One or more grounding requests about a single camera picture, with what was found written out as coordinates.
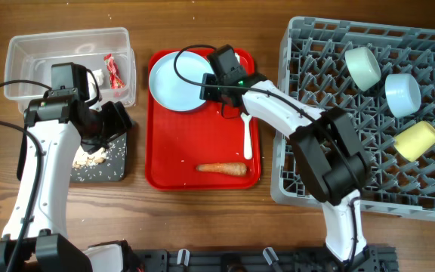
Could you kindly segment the red candy wrapper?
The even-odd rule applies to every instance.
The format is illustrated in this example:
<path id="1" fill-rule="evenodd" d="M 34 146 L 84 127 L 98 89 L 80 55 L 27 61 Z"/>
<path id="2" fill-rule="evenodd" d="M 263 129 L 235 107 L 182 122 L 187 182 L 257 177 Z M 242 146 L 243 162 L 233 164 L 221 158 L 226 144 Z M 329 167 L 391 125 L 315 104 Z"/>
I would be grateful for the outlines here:
<path id="1" fill-rule="evenodd" d="M 124 88 L 125 83 L 122 81 L 119 73 L 119 68 L 115 62 L 112 54 L 106 55 L 104 58 L 104 63 L 109 72 L 109 81 L 111 89 Z"/>

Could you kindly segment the white tissue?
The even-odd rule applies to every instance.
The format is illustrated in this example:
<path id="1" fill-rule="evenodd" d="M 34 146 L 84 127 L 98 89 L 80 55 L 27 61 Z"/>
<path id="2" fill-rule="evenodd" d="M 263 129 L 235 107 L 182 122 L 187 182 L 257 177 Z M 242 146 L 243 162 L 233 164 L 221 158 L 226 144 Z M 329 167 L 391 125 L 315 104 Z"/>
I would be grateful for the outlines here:
<path id="1" fill-rule="evenodd" d="M 104 74 L 103 70 L 92 70 L 88 74 L 88 81 L 91 84 L 98 85 L 99 87 L 103 85 Z"/>

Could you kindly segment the large white plate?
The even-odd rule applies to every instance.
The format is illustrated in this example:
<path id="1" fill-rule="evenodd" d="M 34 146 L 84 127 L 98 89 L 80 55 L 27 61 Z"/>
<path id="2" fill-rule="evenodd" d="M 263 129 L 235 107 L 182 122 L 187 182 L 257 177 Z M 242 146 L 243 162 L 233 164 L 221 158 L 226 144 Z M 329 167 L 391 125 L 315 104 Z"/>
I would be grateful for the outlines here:
<path id="1" fill-rule="evenodd" d="M 185 82 L 174 71 L 178 51 L 160 58 L 150 71 L 149 87 L 153 98 L 168 110 L 187 112 L 201 107 L 201 87 Z M 205 73 L 213 74 L 208 61 L 196 53 L 185 51 L 177 59 L 177 70 L 193 82 L 202 82 Z"/>

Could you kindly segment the orange carrot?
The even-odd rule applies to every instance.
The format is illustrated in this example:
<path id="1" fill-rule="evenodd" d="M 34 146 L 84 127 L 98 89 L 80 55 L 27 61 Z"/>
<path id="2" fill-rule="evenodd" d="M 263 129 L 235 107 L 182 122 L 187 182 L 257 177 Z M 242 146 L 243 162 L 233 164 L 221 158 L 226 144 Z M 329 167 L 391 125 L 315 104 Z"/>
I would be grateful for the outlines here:
<path id="1" fill-rule="evenodd" d="M 212 172 L 223 175 L 246 176 L 247 166 L 241 162 L 209 163 L 196 166 L 198 172 Z"/>

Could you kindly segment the pale green bowl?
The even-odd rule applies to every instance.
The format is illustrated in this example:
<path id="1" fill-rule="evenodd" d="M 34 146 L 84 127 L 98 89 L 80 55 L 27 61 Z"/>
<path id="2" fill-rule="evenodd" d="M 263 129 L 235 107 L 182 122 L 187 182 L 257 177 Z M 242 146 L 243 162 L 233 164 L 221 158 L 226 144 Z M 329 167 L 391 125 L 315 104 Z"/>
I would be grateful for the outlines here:
<path id="1" fill-rule="evenodd" d="M 348 50 L 344 58 L 349 74 L 359 90 L 367 91 L 380 81 L 381 70 L 377 59 L 367 47 Z"/>

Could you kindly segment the small bowl with food scraps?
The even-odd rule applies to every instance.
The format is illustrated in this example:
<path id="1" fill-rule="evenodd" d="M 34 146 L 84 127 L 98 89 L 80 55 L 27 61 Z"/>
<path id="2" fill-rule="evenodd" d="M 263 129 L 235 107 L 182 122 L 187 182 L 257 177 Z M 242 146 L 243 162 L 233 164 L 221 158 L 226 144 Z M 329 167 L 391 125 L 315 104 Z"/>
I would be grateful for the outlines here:
<path id="1" fill-rule="evenodd" d="M 390 74 L 385 80 L 385 95 L 389 110 L 396 118 L 416 113 L 421 106 L 421 92 L 411 74 Z"/>

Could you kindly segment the yellow plastic cup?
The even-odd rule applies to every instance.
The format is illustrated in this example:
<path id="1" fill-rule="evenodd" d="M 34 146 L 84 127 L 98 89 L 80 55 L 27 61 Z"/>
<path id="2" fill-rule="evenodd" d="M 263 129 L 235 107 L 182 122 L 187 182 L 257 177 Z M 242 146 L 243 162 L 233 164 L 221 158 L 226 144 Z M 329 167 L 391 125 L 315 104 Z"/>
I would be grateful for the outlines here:
<path id="1" fill-rule="evenodd" d="M 420 121 L 396 135 L 393 140 L 396 151 L 412 162 L 435 144 L 435 128 L 429 122 Z"/>

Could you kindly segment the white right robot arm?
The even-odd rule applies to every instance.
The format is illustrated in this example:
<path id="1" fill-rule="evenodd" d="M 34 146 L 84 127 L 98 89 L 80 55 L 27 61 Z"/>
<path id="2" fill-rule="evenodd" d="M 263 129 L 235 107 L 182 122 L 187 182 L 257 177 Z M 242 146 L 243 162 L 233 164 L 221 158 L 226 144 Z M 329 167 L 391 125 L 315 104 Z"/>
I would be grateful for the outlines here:
<path id="1" fill-rule="evenodd" d="M 326 248 L 347 270 L 362 264 L 367 242 L 359 204 L 370 162 L 347 113 L 303 104 L 259 73 L 231 84 L 206 73 L 201 83 L 203 99 L 238 107 L 288 138 L 302 183 L 322 205 Z"/>

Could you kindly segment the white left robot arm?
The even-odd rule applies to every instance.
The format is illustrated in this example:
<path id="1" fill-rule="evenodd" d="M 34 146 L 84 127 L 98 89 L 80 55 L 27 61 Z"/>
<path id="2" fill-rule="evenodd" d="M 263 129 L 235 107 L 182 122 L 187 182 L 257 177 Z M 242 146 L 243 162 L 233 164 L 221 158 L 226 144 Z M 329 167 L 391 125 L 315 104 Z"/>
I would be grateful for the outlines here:
<path id="1" fill-rule="evenodd" d="M 34 100 L 25 113 L 14 210 L 0 240 L 0 271 L 131 271 L 126 241 L 82 251 L 66 233 L 73 159 L 82 144 L 97 151 L 132 127 L 122 103 L 99 111 L 75 95 Z"/>

